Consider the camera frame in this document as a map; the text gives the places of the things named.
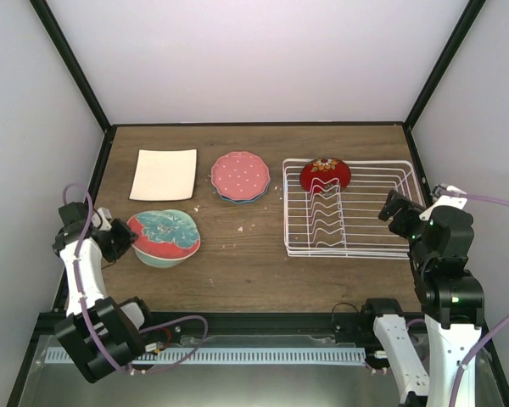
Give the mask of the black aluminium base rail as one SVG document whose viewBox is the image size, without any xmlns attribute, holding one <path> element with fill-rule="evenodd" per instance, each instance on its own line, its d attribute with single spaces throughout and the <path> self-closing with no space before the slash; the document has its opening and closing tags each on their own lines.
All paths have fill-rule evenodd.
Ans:
<svg viewBox="0 0 509 407">
<path fill-rule="evenodd" d="M 143 328 L 190 316 L 184 312 L 153 312 Z M 372 323 L 367 317 L 352 312 L 324 313 L 199 313 L 208 322 L 209 335 L 333 335 L 345 342 L 369 342 L 374 337 Z M 54 327 L 64 319 L 64 312 L 41 313 L 36 321 L 33 337 L 53 335 Z M 200 337 L 203 322 L 182 321 L 172 323 L 181 328 L 182 335 Z"/>
</svg>

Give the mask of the mint green flower plate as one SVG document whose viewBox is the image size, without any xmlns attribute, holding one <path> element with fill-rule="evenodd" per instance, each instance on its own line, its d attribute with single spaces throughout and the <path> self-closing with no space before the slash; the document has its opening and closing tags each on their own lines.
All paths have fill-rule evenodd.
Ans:
<svg viewBox="0 0 509 407">
<path fill-rule="evenodd" d="M 192 255 L 190 254 L 178 259 L 161 259 L 153 255 L 146 254 L 137 248 L 134 249 L 134 253 L 143 264 L 158 269 L 167 269 L 174 267 L 192 257 Z"/>
</svg>

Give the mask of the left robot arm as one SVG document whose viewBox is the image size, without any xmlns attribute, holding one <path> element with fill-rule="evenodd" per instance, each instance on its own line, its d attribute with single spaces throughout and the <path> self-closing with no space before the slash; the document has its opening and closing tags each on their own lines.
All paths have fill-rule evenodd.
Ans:
<svg viewBox="0 0 509 407">
<path fill-rule="evenodd" d="M 105 208 L 92 212 L 86 203 L 59 208 L 64 223 L 53 243 L 63 261 L 69 299 L 66 317 L 55 336 L 84 378 L 95 383 L 128 365 L 145 352 L 156 321 L 138 297 L 119 304 L 106 292 L 102 263 L 124 255 L 138 235 Z"/>
</svg>

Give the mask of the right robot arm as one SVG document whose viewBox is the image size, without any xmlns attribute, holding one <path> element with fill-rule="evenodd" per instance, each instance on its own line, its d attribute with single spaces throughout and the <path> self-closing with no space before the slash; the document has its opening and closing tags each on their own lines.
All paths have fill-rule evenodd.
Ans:
<svg viewBox="0 0 509 407">
<path fill-rule="evenodd" d="M 393 298 L 362 306 L 362 336 L 381 344 L 402 406 L 474 406 L 475 352 L 484 324 L 484 290 L 467 270 L 473 217 L 464 198 L 441 196 L 429 208 L 396 190 L 378 214 L 408 243 L 408 259 L 427 329 L 429 364 L 411 341 L 405 314 Z"/>
</svg>

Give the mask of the white wire dish rack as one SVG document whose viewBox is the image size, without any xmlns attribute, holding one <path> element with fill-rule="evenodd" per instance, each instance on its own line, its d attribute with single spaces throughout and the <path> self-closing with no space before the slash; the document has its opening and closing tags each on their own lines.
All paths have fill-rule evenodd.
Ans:
<svg viewBox="0 0 509 407">
<path fill-rule="evenodd" d="M 290 257 L 406 259 L 408 244 L 378 218 L 395 190 L 423 205 L 412 164 L 406 160 L 349 161 L 350 183 L 337 177 L 310 190 L 301 185 L 309 159 L 282 162 L 284 244 Z"/>
</svg>

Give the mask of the beige square plate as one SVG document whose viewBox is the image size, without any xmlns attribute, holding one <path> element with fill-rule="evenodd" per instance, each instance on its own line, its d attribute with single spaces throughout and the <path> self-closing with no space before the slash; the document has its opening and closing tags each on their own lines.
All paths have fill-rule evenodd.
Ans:
<svg viewBox="0 0 509 407">
<path fill-rule="evenodd" d="M 193 196 L 198 151 L 138 151 L 129 199 L 145 202 L 188 200 Z"/>
</svg>

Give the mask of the red teal flower plate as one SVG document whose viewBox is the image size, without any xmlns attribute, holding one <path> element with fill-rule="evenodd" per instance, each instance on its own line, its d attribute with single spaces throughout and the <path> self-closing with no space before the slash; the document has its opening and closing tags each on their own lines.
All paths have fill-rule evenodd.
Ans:
<svg viewBox="0 0 509 407">
<path fill-rule="evenodd" d="M 177 209 L 148 210 L 133 215 L 126 224 L 138 235 L 136 254 L 157 260 L 184 260 L 201 245 L 193 218 Z"/>
</svg>

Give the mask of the pink dotted scalloped plate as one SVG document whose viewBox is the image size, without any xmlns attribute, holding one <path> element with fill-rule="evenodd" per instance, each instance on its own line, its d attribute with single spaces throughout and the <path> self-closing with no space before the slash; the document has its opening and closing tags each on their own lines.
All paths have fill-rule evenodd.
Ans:
<svg viewBox="0 0 509 407">
<path fill-rule="evenodd" d="M 211 184 L 226 197 L 251 199 L 271 183 L 264 160 L 248 151 L 234 151 L 220 156 L 211 167 Z"/>
</svg>

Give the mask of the small red floral plate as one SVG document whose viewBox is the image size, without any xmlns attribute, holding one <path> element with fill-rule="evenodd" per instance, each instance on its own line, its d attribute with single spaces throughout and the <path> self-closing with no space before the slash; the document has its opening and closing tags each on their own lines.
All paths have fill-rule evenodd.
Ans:
<svg viewBox="0 0 509 407">
<path fill-rule="evenodd" d="M 351 169 L 336 158 L 314 159 L 304 166 L 299 175 L 302 189 L 311 193 L 341 191 L 351 181 Z"/>
</svg>

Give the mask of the black enclosure frame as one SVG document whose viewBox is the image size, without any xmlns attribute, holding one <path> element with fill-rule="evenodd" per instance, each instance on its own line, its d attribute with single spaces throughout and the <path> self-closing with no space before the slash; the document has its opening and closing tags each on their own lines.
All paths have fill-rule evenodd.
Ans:
<svg viewBox="0 0 509 407">
<path fill-rule="evenodd" d="M 67 70 L 70 72 L 76 86 L 81 91 L 85 102 L 91 110 L 93 116 L 98 122 L 98 125 L 103 131 L 103 140 L 98 152 L 97 162 L 92 172 L 88 191 L 92 198 L 97 197 L 98 189 L 101 185 L 103 173 L 107 165 L 109 154 L 111 151 L 111 144 L 115 138 L 115 133 L 121 125 L 112 125 L 106 117 L 101 104 L 99 103 L 96 94 L 94 93 L 85 73 L 79 64 L 75 53 L 73 52 L 66 36 L 60 28 L 59 22 L 56 20 L 52 9 L 46 1 L 32 1 L 31 6 L 34 9 L 37 17 L 41 21 L 48 36 L 53 42 L 54 47 L 57 49 L 60 58 L 64 61 Z M 414 102 L 411 112 L 407 115 L 404 122 L 398 121 L 396 124 L 403 127 L 405 139 L 409 151 L 413 158 L 415 171 L 420 177 L 425 176 L 422 167 L 422 161 L 417 151 L 417 146 L 413 139 L 412 129 L 420 118 L 423 110 L 428 105 L 429 99 L 433 96 L 438 84 L 443 78 L 450 62 L 455 57 L 463 40 L 466 38 L 467 33 L 473 25 L 473 22 L 478 17 L 480 11 L 484 6 L 483 1 L 469 1 L 463 9 L 455 28 L 450 34 L 443 51 L 439 55 L 436 64 L 432 68 L 428 79 L 422 87 L 417 100 Z M 221 122 L 221 126 L 325 126 L 325 125 L 388 125 L 388 121 L 273 121 L 273 122 Z M 41 313 L 37 318 L 36 327 L 29 341 L 25 357 L 21 364 L 19 374 L 15 380 L 13 390 L 9 396 L 7 405 L 18 406 L 21 401 L 21 396 L 25 390 L 25 385 L 29 376 L 29 364 L 32 362 L 36 352 L 36 342 L 39 337 L 49 332 L 51 319 L 57 317 L 59 314 L 55 311 Z"/>
</svg>

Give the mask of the blue dotted scalloped plate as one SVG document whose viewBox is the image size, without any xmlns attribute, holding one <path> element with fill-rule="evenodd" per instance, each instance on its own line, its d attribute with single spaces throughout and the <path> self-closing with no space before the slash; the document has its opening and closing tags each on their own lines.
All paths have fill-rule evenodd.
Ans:
<svg viewBox="0 0 509 407">
<path fill-rule="evenodd" d="M 224 201 L 227 201 L 227 202 L 233 203 L 233 204 L 251 204 L 251 203 L 253 203 L 253 202 L 256 202 L 258 199 L 262 198 L 264 195 L 266 195 L 266 194 L 267 194 L 267 192 L 268 192 L 268 190 L 269 190 L 269 186 L 270 186 L 270 185 L 268 185 L 262 193 L 260 193 L 260 194 L 256 195 L 254 198 L 251 198 L 251 199 L 242 199 L 242 200 L 235 200 L 235 199 L 231 199 L 231 198 L 229 198 L 229 197 L 226 197 L 226 196 L 224 196 L 224 195 L 221 195 L 221 194 L 217 191 L 217 189 L 216 189 L 215 187 L 213 187 L 213 192 L 214 192 L 215 194 L 217 194 L 217 195 L 219 196 L 219 198 L 223 199 Z"/>
</svg>

